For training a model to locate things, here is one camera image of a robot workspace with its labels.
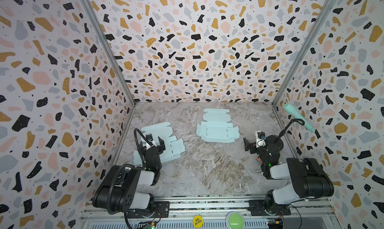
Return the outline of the mint paper box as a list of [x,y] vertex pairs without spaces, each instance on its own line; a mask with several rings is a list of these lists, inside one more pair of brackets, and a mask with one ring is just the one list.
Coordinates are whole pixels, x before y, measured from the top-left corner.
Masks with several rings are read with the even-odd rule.
[[166,145],[166,150],[160,154],[160,159],[162,164],[167,164],[170,161],[174,161],[181,157],[181,153],[185,151],[183,139],[177,139],[176,136],[173,136],[173,129],[170,122],[163,122],[151,126],[146,126],[141,128],[141,133],[145,139],[140,135],[137,136],[137,139],[140,139],[139,146],[142,151],[142,155],[145,156],[146,150],[151,147],[150,142],[153,146],[159,145],[158,137],[164,140]]

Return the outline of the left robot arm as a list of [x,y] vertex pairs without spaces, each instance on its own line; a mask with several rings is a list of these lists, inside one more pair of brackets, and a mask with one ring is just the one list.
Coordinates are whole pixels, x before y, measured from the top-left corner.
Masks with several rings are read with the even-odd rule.
[[137,187],[154,186],[158,182],[162,168],[160,155],[166,150],[166,145],[161,137],[155,141],[151,134],[146,136],[146,140],[152,143],[148,149],[139,143],[145,165],[112,166],[92,198],[93,207],[105,209],[110,215],[136,213],[149,217],[155,212],[154,196],[138,192]]

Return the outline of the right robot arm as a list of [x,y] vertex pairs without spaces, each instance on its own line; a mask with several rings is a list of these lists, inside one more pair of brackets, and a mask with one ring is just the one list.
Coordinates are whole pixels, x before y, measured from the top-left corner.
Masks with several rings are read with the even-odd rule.
[[334,185],[314,158],[287,158],[280,162],[280,152],[284,143],[280,136],[259,134],[256,142],[244,139],[245,151],[257,154],[261,160],[263,176],[268,180],[290,179],[291,182],[267,192],[262,204],[268,215],[282,214],[289,205],[305,199],[330,197]]

